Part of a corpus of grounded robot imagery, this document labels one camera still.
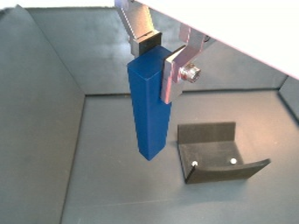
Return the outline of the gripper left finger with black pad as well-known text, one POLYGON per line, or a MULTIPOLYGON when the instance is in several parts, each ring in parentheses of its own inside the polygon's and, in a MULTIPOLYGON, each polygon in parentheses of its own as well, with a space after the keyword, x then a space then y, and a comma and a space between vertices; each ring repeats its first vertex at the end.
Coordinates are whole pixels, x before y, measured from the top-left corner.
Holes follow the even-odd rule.
POLYGON ((118 15, 129 35, 135 57, 162 44, 162 33, 155 29, 149 7, 137 0, 115 0, 118 15))

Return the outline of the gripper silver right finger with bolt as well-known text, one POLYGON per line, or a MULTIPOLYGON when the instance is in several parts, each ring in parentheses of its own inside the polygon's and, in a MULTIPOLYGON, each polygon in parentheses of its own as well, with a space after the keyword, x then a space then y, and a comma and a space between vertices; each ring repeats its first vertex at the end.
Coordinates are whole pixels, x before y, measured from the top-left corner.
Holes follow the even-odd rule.
POLYGON ((170 104, 183 92, 183 83, 194 83, 201 76, 201 69, 193 61, 205 47, 207 35, 182 24, 179 38, 185 45, 178 48, 165 59, 163 63, 163 86, 161 97, 170 104))

